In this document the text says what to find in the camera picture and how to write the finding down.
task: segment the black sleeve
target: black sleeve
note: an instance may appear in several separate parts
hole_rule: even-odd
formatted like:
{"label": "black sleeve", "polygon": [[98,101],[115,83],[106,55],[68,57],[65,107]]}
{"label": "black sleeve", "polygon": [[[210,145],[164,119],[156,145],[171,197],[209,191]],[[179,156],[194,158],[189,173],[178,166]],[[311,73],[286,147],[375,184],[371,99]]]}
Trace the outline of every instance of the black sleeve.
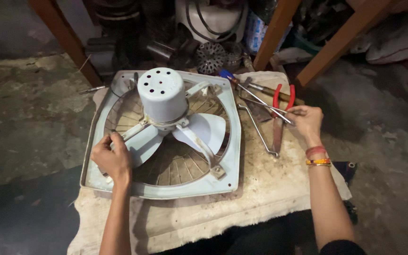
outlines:
{"label": "black sleeve", "polygon": [[366,255],[366,253],[352,241],[337,240],[322,247],[319,255]]}

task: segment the black wire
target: black wire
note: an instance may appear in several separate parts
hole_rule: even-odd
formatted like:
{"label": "black wire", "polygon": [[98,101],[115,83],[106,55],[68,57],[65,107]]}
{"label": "black wire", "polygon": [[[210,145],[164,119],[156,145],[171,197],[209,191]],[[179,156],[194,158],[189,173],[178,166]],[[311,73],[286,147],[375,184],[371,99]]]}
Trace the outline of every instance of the black wire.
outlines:
{"label": "black wire", "polygon": [[191,28],[191,30],[192,30],[193,32],[195,32],[198,36],[200,36],[200,37],[206,39],[207,41],[210,41],[210,42],[213,42],[213,43],[223,42],[223,41],[227,40],[228,38],[230,38],[230,37],[235,33],[235,31],[237,31],[238,27],[240,26],[240,21],[242,20],[243,12],[245,11],[245,4],[242,5],[242,12],[241,12],[241,14],[240,14],[240,16],[239,16],[238,21],[237,21],[237,22],[235,23],[235,25],[233,26],[233,29],[234,29],[234,30],[228,30],[228,31],[224,32],[224,33],[230,32],[229,35],[227,35],[227,36],[225,36],[224,38],[221,38],[221,39],[208,38],[207,36],[205,36],[205,35],[201,34],[200,32],[198,32],[198,31],[195,29],[195,27],[191,24],[191,20],[190,20],[190,1],[191,1],[191,0],[187,0],[186,3],[185,3],[185,14],[186,14],[186,16],[187,16],[188,25],[190,26],[190,28]]}
{"label": "black wire", "polygon": [[119,96],[118,94],[114,93],[113,89],[111,88],[111,85],[110,85],[110,90],[111,90],[111,92],[113,92],[113,94],[114,94],[115,96],[117,96],[118,98],[123,98],[124,95]]}
{"label": "black wire", "polygon": [[213,31],[213,30],[207,25],[206,21],[204,20],[202,14],[201,14],[201,8],[200,8],[199,0],[195,0],[196,12],[198,13],[198,16],[200,17],[201,22],[202,22],[203,25],[206,27],[207,31],[211,32],[211,33],[214,34],[214,35],[222,35],[222,34],[225,34],[225,33],[227,33],[227,32],[230,32],[230,31],[234,31],[234,32],[232,33],[232,34],[234,34],[234,33],[237,31],[238,26],[240,25],[240,21],[242,20],[243,12],[245,11],[245,3],[242,1],[241,4],[242,4],[242,7],[241,7],[242,10],[241,10],[240,15],[238,16],[238,20],[237,20],[237,22],[234,24],[234,26],[231,27],[231,29],[229,29],[229,30],[226,31],[226,32],[219,33],[219,32]]}

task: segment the floor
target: floor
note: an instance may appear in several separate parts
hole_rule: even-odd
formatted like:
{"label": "floor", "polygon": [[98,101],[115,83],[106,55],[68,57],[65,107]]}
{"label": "floor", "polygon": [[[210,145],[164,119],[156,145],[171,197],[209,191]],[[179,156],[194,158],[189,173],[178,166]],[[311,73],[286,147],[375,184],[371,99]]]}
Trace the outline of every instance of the floor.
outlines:
{"label": "floor", "polygon": [[[340,60],[298,92],[324,113],[332,159],[358,163],[350,183],[360,245],[408,255],[408,72]],[[92,95],[66,55],[0,61],[0,184],[80,165]]]}

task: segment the bangle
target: bangle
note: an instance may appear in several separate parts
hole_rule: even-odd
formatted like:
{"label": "bangle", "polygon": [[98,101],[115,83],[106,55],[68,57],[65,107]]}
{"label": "bangle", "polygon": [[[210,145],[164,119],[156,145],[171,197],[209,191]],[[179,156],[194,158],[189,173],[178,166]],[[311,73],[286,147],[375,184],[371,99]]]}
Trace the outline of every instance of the bangle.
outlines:
{"label": "bangle", "polygon": [[306,161],[307,165],[316,165],[316,164],[331,164],[331,161],[329,158],[324,158],[324,159],[315,159],[315,160],[307,160]]}
{"label": "bangle", "polygon": [[332,164],[312,164],[312,165],[308,165],[308,168],[312,167],[312,166],[328,166],[330,167]]}
{"label": "bangle", "polygon": [[311,147],[309,149],[306,150],[305,154],[306,154],[306,158],[310,158],[311,155],[314,155],[316,153],[327,153],[325,147],[323,147],[322,145],[320,146],[315,146],[315,147]]}

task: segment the blue handle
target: blue handle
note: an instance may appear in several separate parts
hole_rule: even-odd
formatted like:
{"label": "blue handle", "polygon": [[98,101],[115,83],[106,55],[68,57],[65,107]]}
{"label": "blue handle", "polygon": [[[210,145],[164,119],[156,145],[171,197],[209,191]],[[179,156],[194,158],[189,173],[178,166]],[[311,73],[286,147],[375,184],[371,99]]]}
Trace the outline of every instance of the blue handle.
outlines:
{"label": "blue handle", "polygon": [[226,78],[226,79],[229,79],[229,80],[235,79],[234,75],[233,75],[232,73],[230,73],[230,72],[229,72],[228,70],[226,70],[226,69],[221,69],[221,70],[218,72],[218,74],[219,74],[221,77]]}

